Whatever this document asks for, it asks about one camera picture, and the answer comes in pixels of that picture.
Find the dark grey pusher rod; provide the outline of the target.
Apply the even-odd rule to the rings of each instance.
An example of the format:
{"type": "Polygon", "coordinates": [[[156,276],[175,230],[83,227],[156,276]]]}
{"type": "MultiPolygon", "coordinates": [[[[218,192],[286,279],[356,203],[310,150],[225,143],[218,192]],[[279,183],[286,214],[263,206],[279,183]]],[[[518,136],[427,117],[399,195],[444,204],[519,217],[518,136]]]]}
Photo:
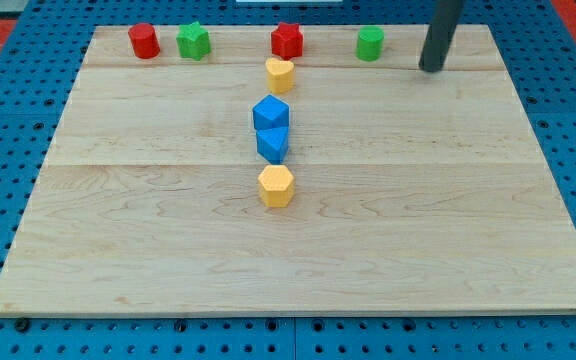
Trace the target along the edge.
{"type": "Polygon", "coordinates": [[[465,0],[437,0],[419,59],[427,73],[443,69],[465,0]]]}

